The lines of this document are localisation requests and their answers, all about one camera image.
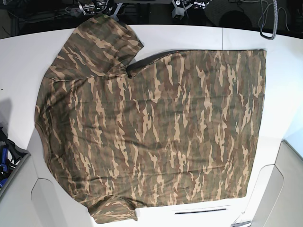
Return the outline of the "camouflage T-shirt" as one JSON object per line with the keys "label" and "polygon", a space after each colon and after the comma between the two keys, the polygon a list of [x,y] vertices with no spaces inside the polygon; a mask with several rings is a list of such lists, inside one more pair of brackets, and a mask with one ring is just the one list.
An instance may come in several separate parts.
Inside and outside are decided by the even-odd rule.
{"label": "camouflage T-shirt", "polygon": [[133,62],[142,48],[130,26],[92,17],[37,96],[45,163],[98,224],[247,194],[267,52],[175,50]]}

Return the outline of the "white power strip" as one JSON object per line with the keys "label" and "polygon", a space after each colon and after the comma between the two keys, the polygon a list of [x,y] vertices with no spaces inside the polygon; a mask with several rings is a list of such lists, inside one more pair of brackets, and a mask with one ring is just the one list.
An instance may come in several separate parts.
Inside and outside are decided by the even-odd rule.
{"label": "white power strip", "polygon": [[66,7],[65,11],[67,13],[81,13],[81,10],[79,9],[79,7]]}

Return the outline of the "blue clutter in bin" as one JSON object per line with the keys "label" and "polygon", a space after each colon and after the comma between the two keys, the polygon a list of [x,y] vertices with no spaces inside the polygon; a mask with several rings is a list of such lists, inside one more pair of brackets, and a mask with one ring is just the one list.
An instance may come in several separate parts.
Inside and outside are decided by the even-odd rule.
{"label": "blue clutter in bin", "polygon": [[9,159],[9,144],[8,138],[3,131],[3,127],[0,127],[0,188],[4,187],[4,184],[8,180],[9,176],[16,168],[16,165],[12,163],[12,157]]}

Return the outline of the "grey metal bracket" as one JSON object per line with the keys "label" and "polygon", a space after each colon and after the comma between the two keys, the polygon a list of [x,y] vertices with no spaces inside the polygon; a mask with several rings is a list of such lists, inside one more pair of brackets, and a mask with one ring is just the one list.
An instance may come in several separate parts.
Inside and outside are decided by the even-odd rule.
{"label": "grey metal bracket", "polygon": [[173,0],[172,5],[174,9],[172,10],[173,19],[182,19],[184,16],[188,16],[187,10],[192,6],[188,0]]}

